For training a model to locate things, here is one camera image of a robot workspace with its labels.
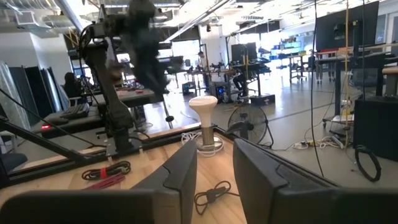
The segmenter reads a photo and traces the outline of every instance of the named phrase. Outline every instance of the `monitor back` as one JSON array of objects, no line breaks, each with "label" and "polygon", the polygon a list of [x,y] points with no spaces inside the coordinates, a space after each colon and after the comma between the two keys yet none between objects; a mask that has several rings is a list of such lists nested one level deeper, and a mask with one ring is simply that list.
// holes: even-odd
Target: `monitor back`
[{"label": "monitor back", "polygon": [[[376,40],[376,26],[377,26],[377,15],[379,12],[379,1],[372,2],[363,6],[354,7],[349,10],[348,16],[349,21],[362,21],[364,24],[364,30],[362,24],[359,25],[358,34],[358,45],[374,45]],[[317,18],[317,51],[326,49],[336,49],[345,47],[345,38],[336,38],[335,27],[336,25],[343,26],[345,30],[346,22],[346,11],[340,11],[333,14],[329,14],[323,17]],[[348,32],[348,46],[352,47],[354,43],[354,33],[350,26]]]}]

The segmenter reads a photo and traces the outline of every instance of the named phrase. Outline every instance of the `person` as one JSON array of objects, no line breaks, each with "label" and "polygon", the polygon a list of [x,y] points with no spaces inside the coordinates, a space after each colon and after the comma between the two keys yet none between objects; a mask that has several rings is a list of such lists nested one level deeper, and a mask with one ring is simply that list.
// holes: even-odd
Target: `person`
[{"label": "person", "polygon": [[[67,94],[68,98],[75,98],[75,97],[81,97],[81,94],[83,93],[83,90],[81,89],[81,86],[77,82],[75,78],[75,74],[72,72],[67,72],[65,74],[65,84],[63,86],[63,89],[65,90],[65,93]],[[70,102],[70,106],[75,105],[75,101]],[[85,103],[85,99],[79,99],[78,104]]]},{"label": "person", "polygon": [[[199,56],[199,67],[203,69],[203,71],[207,71],[207,59],[205,57],[205,54],[202,51],[199,51],[198,53]],[[206,72],[203,72],[203,82],[205,83],[206,90],[205,92],[209,91],[209,86],[210,86],[210,78],[208,75],[206,75]]]},{"label": "person", "polygon": [[241,96],[246,96],[246,85],[245,85],[244,74],[241,73],[240,75],[234,77],[234,78],[232,79],[232,81],[234,82],[235,87],[236,87],[239,91],[242,91],[242,90],[243,90]]}]

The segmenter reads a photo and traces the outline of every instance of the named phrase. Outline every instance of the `floor fan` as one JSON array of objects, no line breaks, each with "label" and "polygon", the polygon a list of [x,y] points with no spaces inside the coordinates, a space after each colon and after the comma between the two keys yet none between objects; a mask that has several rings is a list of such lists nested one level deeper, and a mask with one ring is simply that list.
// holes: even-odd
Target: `floor fan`
[{"label": "floor fan", "polygon": [[271,148],[274,138],[268,126],[267,115],[260,107],[240,106],[229,117],[227,133],[233,133],[240,138],[259,144],[267,132],[270,134],[271,142],[266,146]]}]

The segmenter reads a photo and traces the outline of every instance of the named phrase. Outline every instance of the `wooden board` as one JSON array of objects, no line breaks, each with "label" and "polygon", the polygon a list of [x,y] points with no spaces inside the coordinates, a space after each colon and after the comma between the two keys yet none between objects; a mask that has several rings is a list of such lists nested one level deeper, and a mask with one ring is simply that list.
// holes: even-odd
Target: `wooden board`
[{"label": "wooden board", "polygon": [[[177,128],[154,134],[158,136],[181,129],[187,129],[197,126],[193,124],[184,128]],[[224,150],[213,157],[202,157],[198,155],[197,187],[196,193],[205,192],[213,188],[218,182],[227,180],[231,182],[231,192],[237,193],[236,183],[233,172],[233,143],[224,139]],[[153,173],[161,166],[171,155],[179,148],[181,143],[173,143],[158,147],[140,154],[123,157],[118,161],[129,161],[131,163],[131,172],[126,175],[126,179],[108,189],[130,189],[142,179]],[[96,181],[87,181],[81,178],[81,174],[88,169],[98,169],[109,166],[110,163],[100,162],[90,166],[70,170],[49,177],[33,180],[12,187],[0,190],[0,206],[10,197],[29,190],[49,190],[49,189],[83,189],[91,186]],[[243,208],[238,197],[224,195],[214,204],[211,204],[205,214],[200,216],[193,207],[192,223],[245,223]]]}]

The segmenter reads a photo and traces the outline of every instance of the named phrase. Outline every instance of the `black box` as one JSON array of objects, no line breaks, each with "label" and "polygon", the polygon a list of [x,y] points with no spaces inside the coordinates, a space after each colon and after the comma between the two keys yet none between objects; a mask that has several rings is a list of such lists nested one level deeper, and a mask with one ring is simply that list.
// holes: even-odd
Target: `black box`
[{"label": "black box", "polygon": [[398,162],[398,98],[374,96],[355,101],[354,147]]},{"label": "black box", "polygon": [[254,106],[265,106],[275,103],[275,95],[274,94],[264,94],[261,96],[251,96],[250,97],[251,104]]}]

